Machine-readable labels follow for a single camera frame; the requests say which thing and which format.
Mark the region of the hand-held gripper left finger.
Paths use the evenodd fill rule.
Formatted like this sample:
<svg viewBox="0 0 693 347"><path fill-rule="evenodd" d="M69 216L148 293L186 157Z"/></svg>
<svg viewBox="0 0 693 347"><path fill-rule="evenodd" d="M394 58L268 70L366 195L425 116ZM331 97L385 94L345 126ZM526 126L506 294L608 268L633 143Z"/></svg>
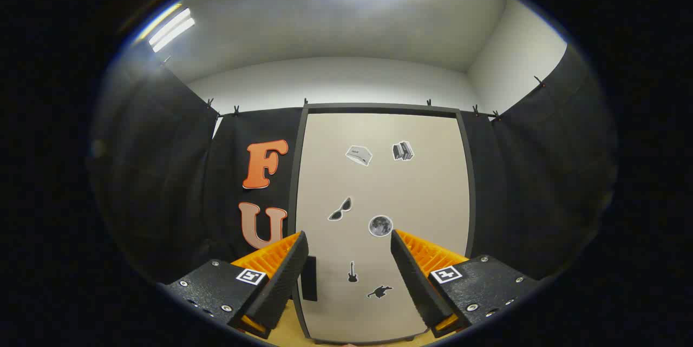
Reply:
<svg viewBox="0 0 693 347"><path fill-rule="evenodd" d="M216 328L267 339L309 256L304 231L235 261L211 259L158 290Z"/></svg>

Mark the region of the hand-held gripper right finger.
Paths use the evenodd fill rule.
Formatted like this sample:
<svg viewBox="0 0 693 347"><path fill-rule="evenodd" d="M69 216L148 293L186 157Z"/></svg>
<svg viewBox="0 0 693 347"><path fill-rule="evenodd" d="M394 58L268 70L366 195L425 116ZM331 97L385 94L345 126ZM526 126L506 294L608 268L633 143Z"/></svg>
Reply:
<svg viewBox="0 0 693 347"><path fill-rule="evenodd" d="M466 258L401 230L391 255L414 307L436 338L479 328L535 296L541 280L489 255Z"/></svg>

